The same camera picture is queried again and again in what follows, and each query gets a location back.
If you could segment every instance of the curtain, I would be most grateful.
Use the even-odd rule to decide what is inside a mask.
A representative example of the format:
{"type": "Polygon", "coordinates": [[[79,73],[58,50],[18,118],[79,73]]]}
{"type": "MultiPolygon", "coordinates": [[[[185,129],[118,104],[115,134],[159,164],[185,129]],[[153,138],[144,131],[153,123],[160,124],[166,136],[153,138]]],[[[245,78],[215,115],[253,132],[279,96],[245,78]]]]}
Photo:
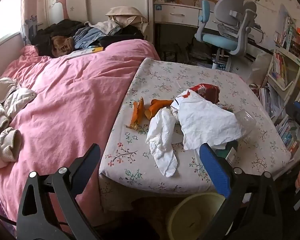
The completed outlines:
{"type": "Polygon", "coordinates": [[[36,36],[37,24],[37,0],[21,0],[21,35],[25,45],[36,36]]]}

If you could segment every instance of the chair backrest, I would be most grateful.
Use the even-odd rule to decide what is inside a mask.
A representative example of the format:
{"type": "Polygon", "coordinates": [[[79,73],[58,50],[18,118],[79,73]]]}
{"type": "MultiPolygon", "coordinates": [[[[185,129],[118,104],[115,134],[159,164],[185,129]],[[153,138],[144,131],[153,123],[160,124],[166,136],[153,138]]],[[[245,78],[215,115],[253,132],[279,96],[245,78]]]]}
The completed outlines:
{"type": "Polygon", "coordinates": [[[236,11],[244,15],[244,0],[220,0],[214,8],[214,15],[218,21],[229,26],[237,26],[238,19],[229,15],[230,11],[236,11]]]}
{"type": "Polygon", "coordinates": [[[245,11],[246,9],[250,9],[254,12],[257,11],[257,5],[254,1],[246,1],[243,5],[243,10],[245,11]]]}

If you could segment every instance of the drawer handle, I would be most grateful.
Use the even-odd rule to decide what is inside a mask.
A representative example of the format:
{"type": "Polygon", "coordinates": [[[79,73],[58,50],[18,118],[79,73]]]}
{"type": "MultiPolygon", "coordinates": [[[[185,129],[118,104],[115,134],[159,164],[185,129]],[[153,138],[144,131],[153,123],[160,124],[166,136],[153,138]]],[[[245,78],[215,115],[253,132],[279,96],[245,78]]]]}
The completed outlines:
{"type": "Polygon", "coordinates": [[[171,13],[171,15],[180,15],[180,16],[185,16],[184,14],[182,13],[171,13]]]}

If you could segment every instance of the trash bin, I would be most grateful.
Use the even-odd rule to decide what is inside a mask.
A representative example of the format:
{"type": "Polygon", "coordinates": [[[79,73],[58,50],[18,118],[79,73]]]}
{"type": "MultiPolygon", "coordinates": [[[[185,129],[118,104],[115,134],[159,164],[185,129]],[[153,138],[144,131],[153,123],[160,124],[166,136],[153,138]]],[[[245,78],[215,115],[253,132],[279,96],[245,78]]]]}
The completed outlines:
{"type": "Polygon", "coordinates": [[[169,239],[196,240],[207,228],[224,200],[224,196],[213,192],[194,194],[184,199],[168,216],[169,239]]]}

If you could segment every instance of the pink bedsheet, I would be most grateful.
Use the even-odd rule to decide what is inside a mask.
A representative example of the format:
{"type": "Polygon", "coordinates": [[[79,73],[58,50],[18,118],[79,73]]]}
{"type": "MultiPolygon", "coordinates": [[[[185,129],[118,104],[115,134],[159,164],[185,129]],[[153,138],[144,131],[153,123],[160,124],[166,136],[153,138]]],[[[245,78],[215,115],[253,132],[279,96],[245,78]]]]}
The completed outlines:
{"type": "MultiPolygon", "coordinates": [[[[38,95],[10,124],[20,130],[23,143],[18,162],[0,169],[0,200],[8,218],[17,219],[31,171],[54,173],[83,156],[92,143],[104,151],[121,102],[146,57],[159,60],[153,45],[142,40],[121,41],[70,60],[39,57],[35,47],[23,48],[2,76],[38,95]]],[[[100,223],[97,169],[76,199],[90,222],[100,223]]],[[[56,213],[62,220],[61,211],[56,213]]]]}

